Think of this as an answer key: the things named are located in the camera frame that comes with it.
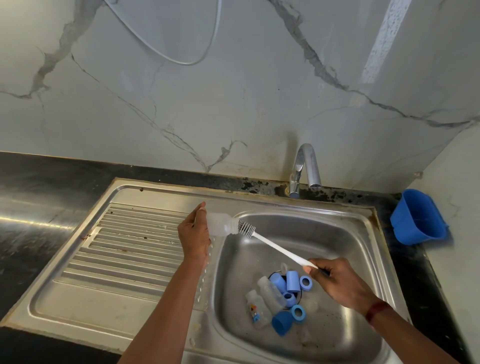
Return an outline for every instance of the white brush handle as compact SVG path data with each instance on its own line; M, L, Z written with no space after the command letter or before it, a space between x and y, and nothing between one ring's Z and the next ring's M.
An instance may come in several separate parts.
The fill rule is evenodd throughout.
M293 254L292 252L289 252L287 249L282 248L281 246L275 244L274 242L271 242L270 240L268 240L267 238L264 238L262 235L257 234L256 232L254 232L254 233L252 234L252 236L254 236L255 238L261 240L262 242L268 244L268 245L271 246L272 248L277 249L279 252L285 254L287 257L289 257L290 259L294 260L295 262L297 262L297 263L300 264L301 266L308 266L308 267L318 268L315 264L309 262L309 261L306 260L306 259L303 259L301 256L298 256L298 255L296 255L296 254Z

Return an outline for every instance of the person's left arm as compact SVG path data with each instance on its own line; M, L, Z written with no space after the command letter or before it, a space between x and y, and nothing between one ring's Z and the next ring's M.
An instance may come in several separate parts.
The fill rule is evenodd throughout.
M178 226L183 262L119 364L180 363L198 280L208 260L205 202Z

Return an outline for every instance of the person's left hand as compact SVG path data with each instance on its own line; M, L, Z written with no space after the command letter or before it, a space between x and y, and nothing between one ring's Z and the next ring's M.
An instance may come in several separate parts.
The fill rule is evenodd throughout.
M208 263L210 234L207 227L205 202L198 205L178 226L183 261L199 261L205 267Z

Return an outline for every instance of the brush bristles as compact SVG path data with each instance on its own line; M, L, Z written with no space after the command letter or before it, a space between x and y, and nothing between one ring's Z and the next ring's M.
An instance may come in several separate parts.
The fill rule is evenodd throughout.
M255 227L248 222L243 220L239 220L239 233L246 236L247 238L251 238L252 234L255 232Z

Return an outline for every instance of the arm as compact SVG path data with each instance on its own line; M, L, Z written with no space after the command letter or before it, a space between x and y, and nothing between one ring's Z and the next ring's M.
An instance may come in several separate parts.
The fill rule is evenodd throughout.
M355 273L345 258L310 259L310 261L317 267L328 270L330 276L311 267L303 267L305 272L319 282L322 288L342 306L354 309L365 316L374 304L382 301ZM404 364L458 364L392 308L375 314L370 324Z
M202 202L178 226L183 262L119 364L181 362L198 280L208 259L210 238L204 206Z

